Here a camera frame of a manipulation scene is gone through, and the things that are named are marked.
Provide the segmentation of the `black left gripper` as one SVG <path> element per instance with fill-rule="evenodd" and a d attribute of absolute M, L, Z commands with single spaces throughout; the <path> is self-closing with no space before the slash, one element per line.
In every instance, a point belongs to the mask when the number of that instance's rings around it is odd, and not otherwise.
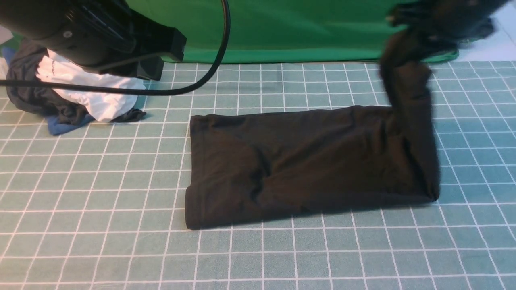
<path fill-rule="evenodd" d="M 87 72 L 158 81 L 162 57 L 183 60 L 186 37 L 132 10 L 124 0 L 65 4 L 65 23 L 48 48 Z"/>

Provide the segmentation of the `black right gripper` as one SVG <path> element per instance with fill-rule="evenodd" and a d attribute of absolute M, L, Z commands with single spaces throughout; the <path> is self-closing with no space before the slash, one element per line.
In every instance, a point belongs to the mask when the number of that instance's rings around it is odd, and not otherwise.
<path fill-rule="evenodd" d="M 491 16 L 507 3 L 507 0 L 417 0 L 395 5 L 387 21 L 393 27 L 414 27 L 432 40 L 477 41 L 495 32 Z"/>

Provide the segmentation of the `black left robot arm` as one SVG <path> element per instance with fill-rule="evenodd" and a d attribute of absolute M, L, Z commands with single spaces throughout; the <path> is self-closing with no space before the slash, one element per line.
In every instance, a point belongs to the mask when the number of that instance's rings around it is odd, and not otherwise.
<path fill-rule="evenodd" d="M 186 37 L 125 0 L 2 0 L 1 25 L 83 70 L 159 80 L 168 57 L 182 61 Z"/>

